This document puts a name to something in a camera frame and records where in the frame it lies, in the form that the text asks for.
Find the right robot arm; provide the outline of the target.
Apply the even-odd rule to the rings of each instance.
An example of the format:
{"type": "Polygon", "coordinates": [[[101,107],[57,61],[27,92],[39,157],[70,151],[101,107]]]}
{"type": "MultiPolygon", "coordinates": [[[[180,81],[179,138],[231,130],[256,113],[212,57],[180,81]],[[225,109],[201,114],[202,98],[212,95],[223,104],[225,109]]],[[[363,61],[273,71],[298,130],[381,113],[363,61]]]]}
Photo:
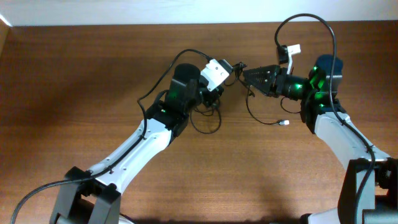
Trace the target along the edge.
{"type": "Polygon", "coordinates": [[[266,96],[300,101],[302,122],[346,171],[337,207],[304,214],[301,223],[397,223],[397,159],[361,134],[340,105],[336,95],[342,68],[340,59],[321,55],[308,78],[279,65],[245,70],[243,77],[266,96]]]}

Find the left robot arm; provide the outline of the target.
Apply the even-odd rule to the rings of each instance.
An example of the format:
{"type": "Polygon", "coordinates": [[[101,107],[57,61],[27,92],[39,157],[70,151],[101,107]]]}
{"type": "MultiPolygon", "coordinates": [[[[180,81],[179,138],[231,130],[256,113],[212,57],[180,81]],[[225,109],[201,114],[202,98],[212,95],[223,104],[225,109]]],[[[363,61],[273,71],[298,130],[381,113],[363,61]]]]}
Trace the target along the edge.
{"type": "Polygon", "coordinates": [[[183,63],[160,92],[133,134],[101,162],[70,169],[60,188],[51,223],[131,223],[121,214],[121,197],[142,168],[187,127],[199,105],[214,108],[232,67],[210,60],[203,70],[183,63]]]}

